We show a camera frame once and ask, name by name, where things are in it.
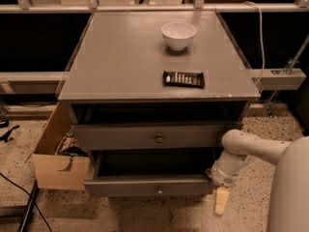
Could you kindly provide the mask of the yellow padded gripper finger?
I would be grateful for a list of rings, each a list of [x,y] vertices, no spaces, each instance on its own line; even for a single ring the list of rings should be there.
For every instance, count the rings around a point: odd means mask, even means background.
[[[222,216],[225,211],[225,207],[230,198],[230,192],[227,188],[219,187],[215,192],[215,204],[214,213]]]

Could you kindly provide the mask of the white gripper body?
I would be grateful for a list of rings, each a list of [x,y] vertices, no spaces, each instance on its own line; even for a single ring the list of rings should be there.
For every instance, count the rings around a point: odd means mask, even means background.
[[[215,163],[211,168],[208,168],[206,170],[206,174],[216,186],[224,188],[231,187],[238,179],[237,176],[224,172],[217,163]]]

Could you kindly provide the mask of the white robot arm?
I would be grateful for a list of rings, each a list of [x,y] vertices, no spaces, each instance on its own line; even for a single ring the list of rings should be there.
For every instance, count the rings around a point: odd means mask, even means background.
[[[294,141],[264,139],[243,130],[221,137],[222,153],[206,173],[216,186],[213,211],[221,216],[229,188],[258,161],[272,168],[266,232],[309,232],[309,136]]]

